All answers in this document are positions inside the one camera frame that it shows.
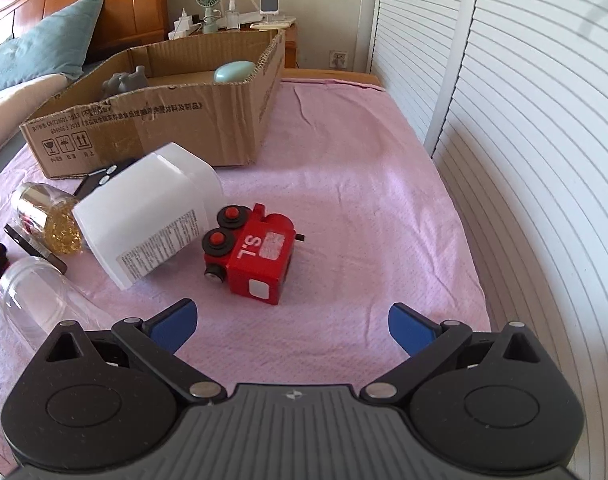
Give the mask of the red toy train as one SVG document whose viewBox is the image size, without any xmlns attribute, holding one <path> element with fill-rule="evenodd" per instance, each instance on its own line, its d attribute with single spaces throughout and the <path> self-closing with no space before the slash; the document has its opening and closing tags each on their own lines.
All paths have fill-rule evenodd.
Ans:
<svg viewBox="0 0 608 480">
<path fill-rule="evenodd" d="M 295 244 L 305 236 L 284 214 L 269 214 L 263 204 L 228 205 L 217 226 L 202 238 L 204 275 L 228 285 L 234 294 L 279 304 Z"/>
</svg>

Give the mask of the grey elephant figurine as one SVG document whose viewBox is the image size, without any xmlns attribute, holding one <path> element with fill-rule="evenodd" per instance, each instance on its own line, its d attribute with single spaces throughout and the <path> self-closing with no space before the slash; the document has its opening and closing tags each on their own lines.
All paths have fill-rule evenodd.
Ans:
<svg viewBox="0 0 608 480">
<path fill-rule="evenodd" d="M 149 85 L 146 69 L 143 65 L 137 65 L 133 73 L 115 73 L 102 83 L 103 99 L 112 98 L 119 94 L 132 92 Z"/>
</svg>

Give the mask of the teal egg-shaped case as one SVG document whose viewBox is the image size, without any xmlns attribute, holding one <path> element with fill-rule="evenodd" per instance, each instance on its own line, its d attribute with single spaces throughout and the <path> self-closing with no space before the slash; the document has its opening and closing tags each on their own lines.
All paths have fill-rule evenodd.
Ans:
<svg viewBox="0 0 608 480">
<path fill-rule="evenodd" d="M 231 82 L 245 81 L 251 76 L 256 68 L 251 61 L 233 61 L 214 70 L 213 80 L 216 84 L 230 84 Z"/>
</svg>

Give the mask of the clear plastic cup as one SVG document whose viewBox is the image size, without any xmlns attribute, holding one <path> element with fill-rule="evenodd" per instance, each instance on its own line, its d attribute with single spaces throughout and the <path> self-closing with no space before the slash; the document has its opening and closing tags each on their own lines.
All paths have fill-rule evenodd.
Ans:
<svg viewBox="0 0 608 480">
<path fill-rule="evenodd" d="M 108 330 L 114 318 L 91 302 L 52 264 L 37 257 L 8 266 L 0 279 L 0 308 L 5 320 L 35 352 L 62 321 L 84 330 Z"/>
</svg>

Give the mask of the white plastic jar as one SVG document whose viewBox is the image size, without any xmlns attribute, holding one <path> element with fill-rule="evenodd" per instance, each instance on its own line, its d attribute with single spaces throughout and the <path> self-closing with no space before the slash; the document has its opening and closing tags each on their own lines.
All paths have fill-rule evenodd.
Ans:
<svg viewBox="0 0 608 480">
<path fill-rule="evenodd" d="M 168 143 L 98 186 L 73 216 L 102 269 L 126 290 L 214 229 L 225 205 L 214 168 Z"/>
</svg>

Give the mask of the black flat phone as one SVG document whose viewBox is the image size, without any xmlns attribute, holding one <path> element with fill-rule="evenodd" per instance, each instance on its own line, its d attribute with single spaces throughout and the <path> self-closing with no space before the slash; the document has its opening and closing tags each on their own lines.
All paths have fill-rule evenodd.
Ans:
<svg viewBox="0 0 608 480">
<path fill-rule="evenodd" d="M 65 274 L 68 266 L 57 255 L 35 240 L 31 235 L 25 233 L 21 228 L 14 228 L 7 223 L 4 231 L 27 255 L 42 258 L 54 266 L 61 274 Z"/>
</svg>

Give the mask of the capsule bottle silver cap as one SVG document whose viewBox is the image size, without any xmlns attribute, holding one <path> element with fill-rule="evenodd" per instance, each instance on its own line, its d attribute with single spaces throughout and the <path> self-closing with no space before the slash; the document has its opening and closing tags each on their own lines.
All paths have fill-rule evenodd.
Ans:
<svg viewBox="0 0 608 480">
<path fill-rule="evenodd" d="M 11 195 L 21 228 L 56 255 L 75 255 L 84 249 L 73 214 L 77 203 L 72 194 L 46 183 L 25 182 Z"/>
</svg>

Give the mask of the blue bed sheet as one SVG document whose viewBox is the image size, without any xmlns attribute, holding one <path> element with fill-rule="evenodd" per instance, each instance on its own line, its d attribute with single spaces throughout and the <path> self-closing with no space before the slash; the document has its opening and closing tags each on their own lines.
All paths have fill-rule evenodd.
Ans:
<svg viewBox="0 0 608 480">
<path fill-rule="evenodd" d="M 0 149 L 0 173 L 14 159 L 14 156 L 24 148 L 25 143 L 24 136 L 18 132 Z"/>
</svg>

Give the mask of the cardboard box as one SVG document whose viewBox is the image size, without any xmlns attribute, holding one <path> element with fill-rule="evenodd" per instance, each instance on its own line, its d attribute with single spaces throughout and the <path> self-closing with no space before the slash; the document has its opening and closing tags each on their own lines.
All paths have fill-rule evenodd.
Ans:
<svg viewBox="0 0 608 480">
<path fill-rule="evenodd" d="M 21 126 L 49 179 L 88 174 L 175 142 L 214 167 L 257 159 L 280 88 L 281 32 L 217 32 L 130 48 L 42 104 Z M 216 84 L 233 61 L 256 68 L 245 81 Z M 143 65 L 149 85 L 103 99 L 102 83 Z"/>
</svg>

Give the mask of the wooden nightstand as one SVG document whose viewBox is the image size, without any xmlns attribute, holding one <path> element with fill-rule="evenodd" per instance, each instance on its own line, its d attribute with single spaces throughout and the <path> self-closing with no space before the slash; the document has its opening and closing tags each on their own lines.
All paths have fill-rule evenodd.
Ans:
<svg viewBox="0 0 608 480">
<path fill-rule="evenodd" d="M 298 68 L 297 55 L 297 23 L 293 22 L 284 31 L 285 33 L 285 55 L 284 55 L 284 67 L 285 68 Z"/>
</svg>

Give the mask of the white power strip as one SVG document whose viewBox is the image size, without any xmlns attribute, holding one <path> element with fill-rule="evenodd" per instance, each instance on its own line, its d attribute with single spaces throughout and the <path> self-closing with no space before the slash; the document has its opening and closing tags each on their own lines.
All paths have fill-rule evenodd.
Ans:
<svg viewBox="0 0 608 480">
<path fill-rule="evenodd" d="M 169 40 L 189 37 L 202 29 L 202 21 L 197 14 L 188 14 L 182 10 L 179 18 L 174 21 L 174 28 L 168 33 Z"/>
</svg>

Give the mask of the small clear bottle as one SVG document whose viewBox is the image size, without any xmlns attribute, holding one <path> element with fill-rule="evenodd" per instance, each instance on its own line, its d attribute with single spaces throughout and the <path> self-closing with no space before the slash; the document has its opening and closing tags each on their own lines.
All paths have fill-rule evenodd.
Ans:
<svg viewBox="0 0 608 480">
<path fill-rule="evenodd" d="M 240 13 L 237 9 L 237 3 L 235 0 L 228 1 L 228 9 L 226 14 L 226 29 L 228 30 L 240 30 Z"/>
</svg>

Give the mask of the small green desk fan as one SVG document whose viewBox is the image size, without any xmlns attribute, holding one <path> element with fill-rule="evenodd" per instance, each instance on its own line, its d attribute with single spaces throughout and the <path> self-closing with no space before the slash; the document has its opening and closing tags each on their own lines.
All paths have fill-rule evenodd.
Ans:
<svg viewBox="0 0 608 480">
<path fill-rule="evenodd" d="M 218 32 L 217 20 L 220 18 L 218 9 L 221 0 L 195 0 L 204 10 L 202 30 L 205 34 L 216 34 Z"/>
</svg>

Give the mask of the white smart display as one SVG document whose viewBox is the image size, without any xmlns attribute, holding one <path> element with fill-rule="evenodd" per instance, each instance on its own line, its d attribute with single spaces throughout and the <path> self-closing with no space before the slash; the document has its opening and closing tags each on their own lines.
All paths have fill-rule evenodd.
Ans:
<svg viewBox="0 0 608 480">
<path fill-rule="evenodd" d="M 259 0 L 259 13 L 264 22 L 275 22 L 279 16 L 279 0 Z"/>
</svg>

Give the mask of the wall socket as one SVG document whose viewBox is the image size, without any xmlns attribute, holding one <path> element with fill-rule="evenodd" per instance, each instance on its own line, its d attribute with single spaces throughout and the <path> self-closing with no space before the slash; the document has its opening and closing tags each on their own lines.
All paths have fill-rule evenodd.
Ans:
<svg viewBox="0 0 608 480">
<path fill-rule="evenodd" d="M 331 50 L 329 67 L 331 70 L 347 70 L 348 53 L 346 51 Z"/>
</svg>

